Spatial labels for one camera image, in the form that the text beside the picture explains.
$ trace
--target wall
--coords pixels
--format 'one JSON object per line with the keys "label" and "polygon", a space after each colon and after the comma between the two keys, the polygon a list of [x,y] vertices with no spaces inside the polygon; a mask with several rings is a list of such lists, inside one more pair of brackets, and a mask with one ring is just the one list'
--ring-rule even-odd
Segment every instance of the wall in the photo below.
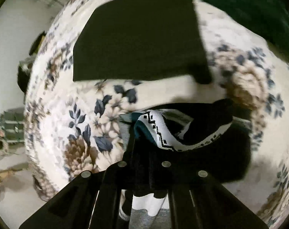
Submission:
{"label": "wall", "polygon": [[[19,60],[28,57],[32,42],[58,11],[51,11],[36,0],[6,0],[0,8],[0,112],[23,106],[23,93],[17,84]],[[0,170],[26,162],[25,154],[0,160]],[[0,216],[10,229],[19,226],[44,202],[32,186],[29,171],[18,172],[4,184],[0,193]]]}
{"label": "wall", "polygon": [[32,42],[55,15],[35,0],[6,0],[0,8],[0,113],[23,106],[17,84],[19,61],[29,56]]}

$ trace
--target floral fabric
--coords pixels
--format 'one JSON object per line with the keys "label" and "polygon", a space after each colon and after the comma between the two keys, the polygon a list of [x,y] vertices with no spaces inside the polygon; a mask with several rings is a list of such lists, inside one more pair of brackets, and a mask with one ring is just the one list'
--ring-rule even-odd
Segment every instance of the floral fabric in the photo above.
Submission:
{"label": "floral fabric", "polygon": [[48,200],[81,171],[102,171],[121,160],[120,114],[227,96],[252,111],[252,160],[245,178],[225,187],[270,228],[279,227],[289,213],[289,64],[226,13],[194,0],[213,83],[199,85],[189,75],[74,83],[75,41],[92,12],[108,1],[70,0],[34,62],[25,145],[40,196]]}

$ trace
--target floral bedsheet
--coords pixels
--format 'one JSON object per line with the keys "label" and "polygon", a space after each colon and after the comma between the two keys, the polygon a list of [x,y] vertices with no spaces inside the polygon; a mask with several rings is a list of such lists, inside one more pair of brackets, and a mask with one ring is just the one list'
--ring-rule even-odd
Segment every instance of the floral bedsheet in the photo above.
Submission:
{"label": "floral bedsheet", "polygon": [[25,145],[40,197],[48,200],[81,171],[102,171],[122,158],[119,114],[227,95],[252,111],[252,160],[245,178],[225,187],[277,228],[289,213],[289,64],[225,12],[194,0],[212,84],[199,85],[188,75],[73,82],[76,39],[95,8],[108,1],[70,0],[33,65]]}

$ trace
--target dark green fabric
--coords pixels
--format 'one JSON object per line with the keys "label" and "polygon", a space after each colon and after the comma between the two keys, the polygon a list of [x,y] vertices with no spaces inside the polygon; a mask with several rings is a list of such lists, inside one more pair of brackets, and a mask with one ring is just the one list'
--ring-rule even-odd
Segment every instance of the dark green fabric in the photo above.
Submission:
{"label": "dark green fabric", "polygon": [[192,0],[114,0],[98,7],[74,46],[74,81],[211,82]]}
{"label": "dark green fabric", "polygon": [[289,55],[289,12],[282,0],[203,0]]}

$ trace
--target silver screw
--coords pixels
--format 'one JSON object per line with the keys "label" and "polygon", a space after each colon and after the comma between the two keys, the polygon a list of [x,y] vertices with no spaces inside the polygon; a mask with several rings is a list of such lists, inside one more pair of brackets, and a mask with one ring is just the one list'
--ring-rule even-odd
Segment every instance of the silver screw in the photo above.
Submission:
{"label": "silver screw", "polygon": [[125,161],[120,161],[120,162],[118,163],[118,166],[119,166],[119,167],[126,167],[126,166],[127,166],[127,162],[125,162]]}
{"label": "silver screw", "polygon": [[164,161],[164,162],[162,162],[162,166],[168,168],[171,166],[171,163],[169,161]]}
{"label": "silver screw", "polygon": [[83,171],[83,172],[81,173],[81,177],[83,177],[83,178],[90,177],[90,175],[91,175],[91,172],[88,171],[88,170]]}
{"label": "silver screw", "polygon": [[205,170],[200,170],[200,171],[198,172],[198,175],[199,175],[200,177],[207,177],[207,176],[208,176],[208,173],[207,173]]}

